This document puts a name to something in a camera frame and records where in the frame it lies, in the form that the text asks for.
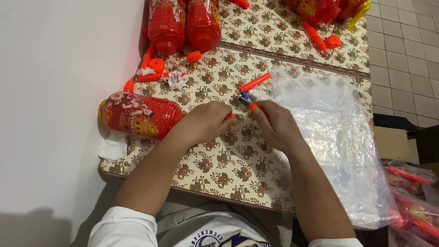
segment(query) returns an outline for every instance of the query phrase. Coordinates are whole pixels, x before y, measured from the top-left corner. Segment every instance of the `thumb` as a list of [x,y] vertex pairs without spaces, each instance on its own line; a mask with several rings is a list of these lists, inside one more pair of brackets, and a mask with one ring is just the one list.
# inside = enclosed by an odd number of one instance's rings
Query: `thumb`
[[259,127],[261,128],[262,134],[266,138],[274,134],[274,130],[271,127],[271,124],[269,123],[267,116],[259,107],[254,108],[252,110],[252,114],[256,122],[258,123]]
[[225,132],[227,129],[229,129],[230,127],[234,126],[236,123],[238,122],[238,119],[232,117],[229,119],[224,120],[221,125],[218,128],[218,131],[220,133]]

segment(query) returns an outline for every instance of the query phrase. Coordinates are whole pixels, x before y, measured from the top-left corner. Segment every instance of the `tiled floor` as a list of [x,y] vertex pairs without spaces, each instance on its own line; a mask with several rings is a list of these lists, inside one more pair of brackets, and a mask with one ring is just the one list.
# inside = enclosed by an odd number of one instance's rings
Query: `tiled floor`
[[372,0],[367,12],[374,113],[439,124],[439,0]]

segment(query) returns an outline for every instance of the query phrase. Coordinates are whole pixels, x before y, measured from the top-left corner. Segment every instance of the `hand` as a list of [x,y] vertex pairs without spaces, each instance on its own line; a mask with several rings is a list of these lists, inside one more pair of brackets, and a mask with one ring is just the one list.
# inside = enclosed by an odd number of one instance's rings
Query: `hand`
[[267,144],[282,151],[287,156],[293,155],[294,151],[303,145],[308,147],[288,109],[271,100],[256,103],[258,108],[253,109],[252,114],[258,122]]
[[237,123],[236,118],[224,120],[231,112],[230,105],[224,102],[211,101],[198,105],[183,117],[168,135],[179,138],[179,141],[188,145],[188,148],[210,142]]

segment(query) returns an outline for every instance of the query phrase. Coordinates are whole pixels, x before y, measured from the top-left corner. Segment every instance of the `gray pants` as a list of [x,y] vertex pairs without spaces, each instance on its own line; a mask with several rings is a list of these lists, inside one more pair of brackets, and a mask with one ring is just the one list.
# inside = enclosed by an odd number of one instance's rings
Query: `gray pants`
[[260,208],[225,203],[171,189],[165,204],[157,214],[157,241],[177,224],[209,212],[233,212],[246,218],[259,228],[272,246],[291,246],[293,214],[279,213]]

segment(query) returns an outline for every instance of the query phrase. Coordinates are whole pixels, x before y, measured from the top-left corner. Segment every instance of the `table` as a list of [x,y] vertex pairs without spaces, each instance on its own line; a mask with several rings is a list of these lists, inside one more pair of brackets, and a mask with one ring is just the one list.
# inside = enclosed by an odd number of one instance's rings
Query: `table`
[[[321,55],[307,38],[301,18],[285,1],[251,0],[241,9],[229,0],[220,1],[222,40],[202,60],[189,65],[185,56],[194,51],[186,45],[165,58],[166,70],[189,72],[182,91],[170,91],[167,84],[139,83],[134,93],[166,98],[180,104],[184,112],[211,100],[231,105],[238,124],[220,138],[189,149],[181,160],[172,188],[220,200],[274,211],[295,212],[291,197],[289,170],[279,157],[266,153],[266,143],[257,123],[240,106],[235,90],[242,84],[279,66],[292,73],[342,75],[358,90],[372,126],[372,99],[369,74],[366,19],[361,18],[353,32],[337,27],[334,34],[342,46],[332,56]],[[322,25],[321,37],[332,27]],[[270,93],[270,82],[258,86]],[[158,141],[130,137],[128,156],[114,162],[103,160],[105,174],[125,178]]]

